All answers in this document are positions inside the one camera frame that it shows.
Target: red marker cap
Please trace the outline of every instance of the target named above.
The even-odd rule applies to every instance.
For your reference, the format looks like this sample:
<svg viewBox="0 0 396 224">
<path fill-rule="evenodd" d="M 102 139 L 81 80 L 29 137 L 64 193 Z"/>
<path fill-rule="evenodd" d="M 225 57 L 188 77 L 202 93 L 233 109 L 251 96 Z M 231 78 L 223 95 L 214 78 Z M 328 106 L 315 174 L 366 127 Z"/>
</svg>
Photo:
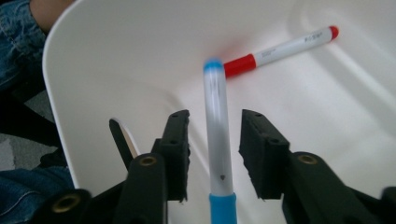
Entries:
<svg viewBox="0 0 396 224">
<path fill-rule="evenodd" d="M 224 64 L 225 77 L 233 77 L 241 73 L 253 70 L 256 68 L 256 61 L 253 54 L 248 54 L 245 57 L 230 61 Z"/>
<path fill-rule="evenodd" d="M 338 33 L 339 33 L 338 27 L 330 26 L 329 28 L 330 28 L 330 30 L 332 30 L 332 40 L 334 40 L 338 36 Z"/>
</svg>

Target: blue marker cap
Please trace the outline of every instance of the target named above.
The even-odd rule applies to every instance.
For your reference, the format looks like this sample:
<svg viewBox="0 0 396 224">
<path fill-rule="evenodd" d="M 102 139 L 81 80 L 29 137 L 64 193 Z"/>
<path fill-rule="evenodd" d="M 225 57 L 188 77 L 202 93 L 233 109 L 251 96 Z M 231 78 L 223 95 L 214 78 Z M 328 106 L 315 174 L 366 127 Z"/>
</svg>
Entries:
<svg viewBox="0 0 396 224">
<path fill-rule="evenodd" d="M 209 69 L 221 69 L 224 70 L 223 63 L 218 58 L 211 58 L 207 60 L 204 64 L 204 73 L 206 73 Z"/>
<path fill-rule="evenodd" d="M 236 195 L 209 195 L 212 224 L 236 224 Z"/>
</svg>

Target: red marker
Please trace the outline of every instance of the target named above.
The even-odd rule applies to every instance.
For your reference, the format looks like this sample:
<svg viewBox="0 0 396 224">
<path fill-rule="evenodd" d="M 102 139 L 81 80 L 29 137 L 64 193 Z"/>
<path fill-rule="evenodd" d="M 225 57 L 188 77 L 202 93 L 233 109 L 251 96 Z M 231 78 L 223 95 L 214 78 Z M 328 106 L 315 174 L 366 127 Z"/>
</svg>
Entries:
<svg viewBox="0 0 396 224">
<path fill-rule="evenodd" d="M 330 26 L 276 47 L 265 49 L 255 54 L 248 54 L 245 57 L 225 63 L 225 76 L 234 77 L 264 64 L 299 53 L 303 50 L 312 49 L 316 46 L 329 43 L 337 36 L 338 28 L 336 26 Z"/>
</svg>

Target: marker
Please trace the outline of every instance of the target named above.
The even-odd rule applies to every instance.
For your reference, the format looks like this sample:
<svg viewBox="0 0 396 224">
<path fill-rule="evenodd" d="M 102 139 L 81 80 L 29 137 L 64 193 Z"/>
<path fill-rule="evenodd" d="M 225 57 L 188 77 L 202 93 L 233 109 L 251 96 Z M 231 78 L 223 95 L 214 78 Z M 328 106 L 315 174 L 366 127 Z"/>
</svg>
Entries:
<svg viewBox="0 0 396 224">
<path fill-rule="evenodd" d="M 236 224 L 236 196 L 233 193 L 227 95 L 222 61 L 204 65 L 205 112 L 210 171 L 212 224 Z"/>
<path fill-rule="evenodd" d="M 276 47 L 265 49 L 255 54 L 250 53 L 245 57 L 225 63 L 225 76 L 234 77 L 264 64 L 329 43 L 338 36 L 338 33 L 336 26 L 329 26 Z"/>
</svg>

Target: marker barrel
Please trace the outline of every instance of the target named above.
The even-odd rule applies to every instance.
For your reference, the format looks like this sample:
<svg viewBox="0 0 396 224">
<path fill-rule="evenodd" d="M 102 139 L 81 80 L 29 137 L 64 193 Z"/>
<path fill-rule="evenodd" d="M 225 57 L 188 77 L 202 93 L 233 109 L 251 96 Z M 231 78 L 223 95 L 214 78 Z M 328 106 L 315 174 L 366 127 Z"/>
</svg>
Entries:
<svg viewBox="0 0 396 224">
<path fill-rule="evenodd" d="M 204 66 L 205 112 L 209 151 L 210 188 L 214 196 L 233 194 L 226 81 L 222 62 Z"/>
<path fill-rule="evenodd" d="M 301 36 L 289 42 L 283 43 L 276 47 L 263 50 L 253 54 L 256 66 L 271 63 L 278 59 L 312 49 L 316 46 L 326 44 L 332 40 L 332 30 L 330 27 L 320 29 L 309 35 Z"/>
</svg>

